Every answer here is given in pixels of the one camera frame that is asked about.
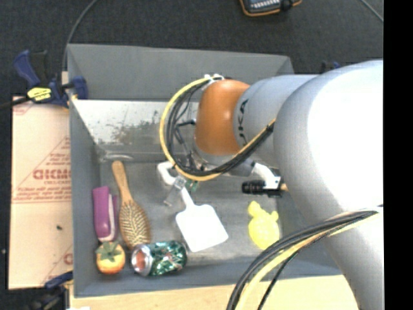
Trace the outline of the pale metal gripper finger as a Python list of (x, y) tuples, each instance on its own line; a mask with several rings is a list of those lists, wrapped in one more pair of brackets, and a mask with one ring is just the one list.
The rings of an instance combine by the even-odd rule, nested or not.
[(174, 200), (180, 197), (181, 191), (185, 188), (186, 179), (184, 177), (178, 176), (174, 178), (172, 185), (170, 186), (170, 190), (168, 195), (164, 200), (164, 204), (167, 206), (172, 206)]

